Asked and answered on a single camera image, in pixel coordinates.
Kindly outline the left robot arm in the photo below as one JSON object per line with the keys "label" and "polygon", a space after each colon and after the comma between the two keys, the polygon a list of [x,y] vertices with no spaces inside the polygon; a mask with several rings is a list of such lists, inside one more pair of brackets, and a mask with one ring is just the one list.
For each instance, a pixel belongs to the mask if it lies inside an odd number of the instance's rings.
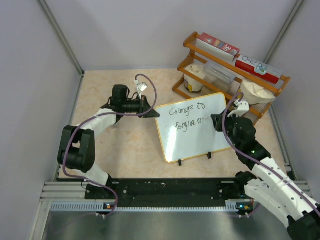
{"label": "left robot arm", "polygon": [[112,96],[94,116],[76,126],[67,125],[62,131],[57,161],[63,172],[66,173],[66,169],[74,170],[80,178],[95,186],[97,194],[105,199],[113,194],[114,187],[108,183],[111,176],[95,163],[96,137],[118,123],[123,116],[143,119],[160,117],[142,94],[147,84],[142,82],[135,85],[136,92],[132,97],[129,97],[130,90],[126,85],[114,85]]}

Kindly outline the yellow framed whiteboard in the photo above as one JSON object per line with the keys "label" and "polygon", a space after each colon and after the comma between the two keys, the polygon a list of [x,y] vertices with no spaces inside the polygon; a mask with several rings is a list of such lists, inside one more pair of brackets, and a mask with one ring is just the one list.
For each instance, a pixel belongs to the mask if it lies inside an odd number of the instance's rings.
{"label": "yellow framed whiteboard", "polygon": [[202,119],[211,114],[220,114],[226,107],[223,93],[156,107],[160,117],[155,120],[164,160],[174,163],[179,159],[229,149],[224,134],[214,129],[212,119]]}

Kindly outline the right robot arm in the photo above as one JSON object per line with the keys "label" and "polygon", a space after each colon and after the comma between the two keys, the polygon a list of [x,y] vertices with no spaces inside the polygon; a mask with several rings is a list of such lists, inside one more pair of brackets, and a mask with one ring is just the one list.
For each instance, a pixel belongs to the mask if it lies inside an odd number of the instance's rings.
{"label": "right robot arm", "polygon": [[258,201],[286,228],[293,240],[320,238],[320,204],[301,190],[256,140],[256,128],[245,117],[210,116],[248,171],[238,172],[233,192]]}

